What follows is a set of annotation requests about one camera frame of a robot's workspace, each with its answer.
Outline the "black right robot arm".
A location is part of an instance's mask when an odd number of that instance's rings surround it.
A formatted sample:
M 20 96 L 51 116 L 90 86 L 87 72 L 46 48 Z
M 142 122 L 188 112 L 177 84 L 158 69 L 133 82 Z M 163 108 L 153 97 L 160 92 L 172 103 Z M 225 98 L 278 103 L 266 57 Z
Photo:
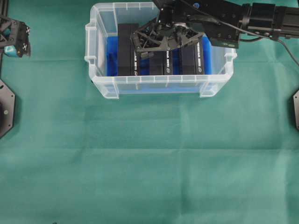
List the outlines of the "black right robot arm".
M 156 0 L 156 18 L 131 33 L 138 56 L 194 45 L 203 35 L 216 47 L 239 47 L 242 34 L 278 42 L 299 36 L 299 9 L 226 0 Z

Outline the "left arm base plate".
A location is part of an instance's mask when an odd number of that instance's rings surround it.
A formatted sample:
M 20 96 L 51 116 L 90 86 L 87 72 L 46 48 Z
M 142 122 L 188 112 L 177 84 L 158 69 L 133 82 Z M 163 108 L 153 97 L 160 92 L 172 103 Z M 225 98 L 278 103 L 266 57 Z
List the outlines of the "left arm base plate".
M 15 94 L 0 81 L 0 137 L 2 138 L 14 125 Z

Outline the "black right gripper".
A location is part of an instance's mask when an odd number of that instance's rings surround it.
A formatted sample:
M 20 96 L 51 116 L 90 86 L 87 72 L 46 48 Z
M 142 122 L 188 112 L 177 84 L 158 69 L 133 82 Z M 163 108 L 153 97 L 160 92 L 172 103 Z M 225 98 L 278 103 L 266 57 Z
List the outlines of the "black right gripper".
M 202 37 L 185 23 L 162 24 L 155 19 L 131 33 L 130 39 L 141 59 L 149 59 L 156 51 L 170 51 L 197 44 Z

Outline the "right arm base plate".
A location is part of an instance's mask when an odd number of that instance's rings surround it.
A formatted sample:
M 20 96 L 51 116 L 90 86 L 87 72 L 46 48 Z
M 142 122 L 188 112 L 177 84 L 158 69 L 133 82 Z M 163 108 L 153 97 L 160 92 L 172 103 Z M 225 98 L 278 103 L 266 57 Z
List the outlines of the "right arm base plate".
M 299 91 L 293 95 L 296 128 L 299 130 Z

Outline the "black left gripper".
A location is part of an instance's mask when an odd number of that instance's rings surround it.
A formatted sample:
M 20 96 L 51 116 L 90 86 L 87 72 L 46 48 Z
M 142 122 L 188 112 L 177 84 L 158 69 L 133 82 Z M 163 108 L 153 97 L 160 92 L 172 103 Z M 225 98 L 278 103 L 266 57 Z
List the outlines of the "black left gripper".
M 0 52 L 8 57 L 31 55 L 30 27 L 18 20 L 0 20 Z

